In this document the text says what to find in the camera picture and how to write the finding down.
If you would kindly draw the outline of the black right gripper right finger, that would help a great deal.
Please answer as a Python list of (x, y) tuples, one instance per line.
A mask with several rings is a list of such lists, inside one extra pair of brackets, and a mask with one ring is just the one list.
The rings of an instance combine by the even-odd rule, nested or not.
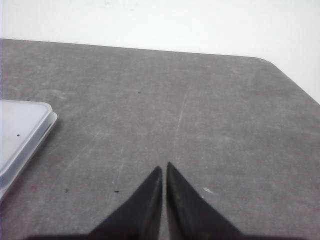
[(171, 162), (166, 168), (166, 190), (178, 233), (184, 239), (230, 240), (244, 236), (197, 193)]

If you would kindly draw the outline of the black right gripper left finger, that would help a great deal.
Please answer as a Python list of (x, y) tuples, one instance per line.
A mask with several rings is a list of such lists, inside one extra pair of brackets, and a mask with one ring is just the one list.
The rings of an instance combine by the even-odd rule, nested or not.
[(162, 204), (162, 169), (157, 166), (126, 202), (89, 233), (89, 238), (91, 240), (157, 240)]

